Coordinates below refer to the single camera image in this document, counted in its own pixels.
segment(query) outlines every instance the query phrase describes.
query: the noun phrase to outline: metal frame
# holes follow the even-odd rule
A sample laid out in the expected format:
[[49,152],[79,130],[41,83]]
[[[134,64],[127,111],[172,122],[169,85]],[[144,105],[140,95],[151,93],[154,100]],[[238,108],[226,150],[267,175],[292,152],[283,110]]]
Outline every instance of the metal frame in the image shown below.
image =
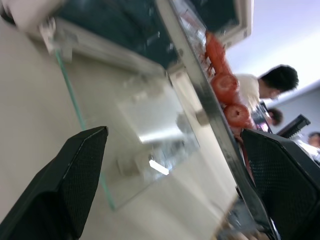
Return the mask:
[[243,164],[243,158],[223,115],[220,104],[191,47],[172,0],[156,0],[156,5],[199,101],[208,116],[210,126],[246,206],[258,224],[265,228],[270,228],[269,218],[264,205],[255,191],[254,184]]

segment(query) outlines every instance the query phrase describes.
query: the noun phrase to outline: glass table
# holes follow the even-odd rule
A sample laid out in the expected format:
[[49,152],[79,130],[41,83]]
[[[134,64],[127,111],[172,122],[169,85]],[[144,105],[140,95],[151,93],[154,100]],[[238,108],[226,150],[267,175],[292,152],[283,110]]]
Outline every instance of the glass table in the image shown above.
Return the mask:
[[61,66],[82,128],[108,127],[100,183],[117,209],[187,160],[199,144],[167,76],[97,61],[79,68],[88,64],[93,61],[78,56]]

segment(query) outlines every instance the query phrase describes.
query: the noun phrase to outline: glass panel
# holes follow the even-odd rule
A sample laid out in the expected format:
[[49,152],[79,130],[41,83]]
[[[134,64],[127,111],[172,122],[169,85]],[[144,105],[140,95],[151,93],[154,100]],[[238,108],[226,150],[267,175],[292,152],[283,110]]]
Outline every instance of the glass panel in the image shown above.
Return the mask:
[[239,25],[234,0],[174,0],[174,2],[186,3],[212,33]]
[[170,174],[199,149],[168,78],[146,77],[77,55],[66,72],[85,128],[109,129],[101,183],[106,183],[112,208]]
[[165,69],[178,61],[153,0],[68,0],[57,15]]

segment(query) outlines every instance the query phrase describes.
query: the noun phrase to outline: white ceiling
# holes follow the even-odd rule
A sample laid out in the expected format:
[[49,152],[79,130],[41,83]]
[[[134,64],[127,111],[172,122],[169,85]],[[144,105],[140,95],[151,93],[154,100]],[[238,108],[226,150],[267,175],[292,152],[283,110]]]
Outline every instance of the white ceiling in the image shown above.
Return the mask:
[[299,87],[283,94],[287,100],[320,79],[320,1],[254,1],[252,35],[227,52],[234,73],[259,76],[270,68],[294,67]]

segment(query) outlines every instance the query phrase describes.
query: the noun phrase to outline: white wall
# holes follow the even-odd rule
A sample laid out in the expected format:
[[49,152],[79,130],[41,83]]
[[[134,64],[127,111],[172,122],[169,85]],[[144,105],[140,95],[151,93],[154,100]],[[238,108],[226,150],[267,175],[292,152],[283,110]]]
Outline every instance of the white wall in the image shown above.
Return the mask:
[[0,221],[79,130],[55,61],[0,20]]
[[284,121],[280,126],[272,127],[272,131],[277,133],[299,114],[303,114],[311,121],[311,124],[304,127],[301,133],[308,135],[311,132],[320,132],[319,104],[320,87],[275,105],[275,108],[278,108],[283,112]]

